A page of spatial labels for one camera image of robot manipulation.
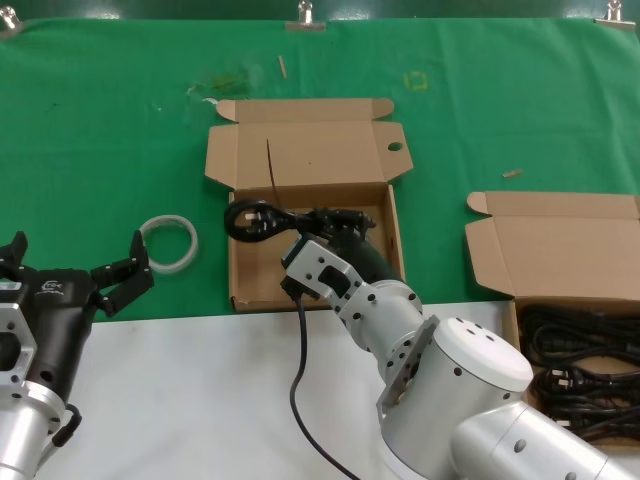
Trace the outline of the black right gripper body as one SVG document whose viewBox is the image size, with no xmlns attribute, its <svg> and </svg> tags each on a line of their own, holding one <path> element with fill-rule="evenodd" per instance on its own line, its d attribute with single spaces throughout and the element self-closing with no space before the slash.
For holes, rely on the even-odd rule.
<svg viewBox="0 0 640 480">
<path fill-rule="evenodd" d="M 355 230 L 341 230 L 333 235 L 313 235 L 325 248 L 349 263 L 369 284 L 381 280 L 401 281 L 402 277 L 366 238 Z"/>
</svg>

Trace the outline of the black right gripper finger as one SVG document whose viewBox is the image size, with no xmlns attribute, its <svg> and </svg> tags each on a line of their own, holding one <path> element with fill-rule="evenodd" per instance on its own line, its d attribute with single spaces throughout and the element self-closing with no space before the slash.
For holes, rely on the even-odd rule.
<svg viewBox="0 0 640 480">
<path fill-rule="evenodd" d="M 340 236 L 360 236 L 360 230 L 350 223 L 316 222 L 312 227 L 312 234 L 321 239 L 335 239 Z"/>
<path fill-rule="evenodd" d="M 350 209 L 322 208 L 319 217 L 327 225 L 337 226 L 375 226 L 376 221 L 364 211 Z"/>
</svg>

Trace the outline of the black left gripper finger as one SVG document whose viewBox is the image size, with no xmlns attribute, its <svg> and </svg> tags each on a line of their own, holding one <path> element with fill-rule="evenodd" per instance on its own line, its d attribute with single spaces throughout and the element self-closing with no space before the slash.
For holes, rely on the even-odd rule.
<svg viewBox="0 0 640 480">
<path fill-rule="evenodd" d="M 1 247 L 1 279 L 26 280 L 34 269 L 23 264 L 28 249 L 28 239 L 23 231 L 18 231 L 13 240 Z"/>
<path fill-rule="evenodd" d="M 95 268 L 90 275 L 96 284 L 96 306 L 107 317 L 150 290 L 154 279 L 141 231 L 134 231 L 128 258 Z"/>
</svg>

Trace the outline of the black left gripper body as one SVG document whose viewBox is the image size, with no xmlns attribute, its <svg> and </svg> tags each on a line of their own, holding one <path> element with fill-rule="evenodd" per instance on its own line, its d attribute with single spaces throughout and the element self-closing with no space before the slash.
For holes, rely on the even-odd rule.
<svg viewBox="0 0 640 480">
<path fill-rule="evenodd" d="M 37 350 L 27 379 L 67 400 L 96 313 L 88 272 L 53 269 L 26 277 L 26 319 Z"/>
</svg>

